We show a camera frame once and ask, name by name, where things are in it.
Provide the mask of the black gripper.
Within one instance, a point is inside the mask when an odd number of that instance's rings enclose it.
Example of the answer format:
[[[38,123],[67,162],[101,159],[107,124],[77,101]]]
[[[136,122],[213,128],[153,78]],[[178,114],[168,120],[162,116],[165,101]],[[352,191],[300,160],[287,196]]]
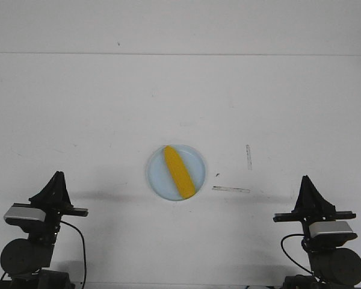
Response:
[[[88,216],[87,208],[78,208],[72,205],[65,175],[61,171],[56,171],[46,186],[35,196],[29,198],[29,201],[30,204],[14,203],[13,206],[41,209],[46,213],[45,221],[14,220],[13,226],[20,227],[27,234],[26,239],[31,244],[55,244],[63,216]]]
[[[311,209],[318,213],[331,214],[311,214],[305,216],[300,213],[306,209],[306,189],[308,185],[308,198]],[[309,226],[315,222],[329,222],[329,221],[346,221],[355,219],[356,214],[351,211],[337,211],[336,207],[325,200],[323,196],[314,186],[313,182],[307,175],[301,179],[298,198],[292,213],[276,213],[273,221],[279,222],[300,222],[304,234],[305,247],[341,247],[346,242],[355,240],[356,233],[352,234],[334,234],[334,235],[319,235],[315,238],[310,237]]]

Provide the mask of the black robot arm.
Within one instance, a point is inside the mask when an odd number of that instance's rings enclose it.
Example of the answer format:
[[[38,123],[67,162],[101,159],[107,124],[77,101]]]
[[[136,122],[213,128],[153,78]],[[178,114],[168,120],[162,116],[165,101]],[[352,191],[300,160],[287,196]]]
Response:
[[[301,223],[303,232],[284,236],[280,247],[289,260],[308,274],[286,276],[282,288],[354,288],[359,284],[361,257],[344,247],[346,242],[357,238],[347,222],[355,218],[352,211],[338,211],[304,175],[294,209],[290,213],[276,213],[273,221]],[[284,242],[292,237],[301,237],[310,269],[287,253]]]
[[[69,273],[50,270],[61,225],[77,227],[63,216],[86,217],[86,208],[72,205],[62,171],[54,173],[45,187],[27,204],[14,203],[4,221],[19,227],[27,238],[17,238],[3,248],[0,265],[11,279],[10,288],[75,288]]]

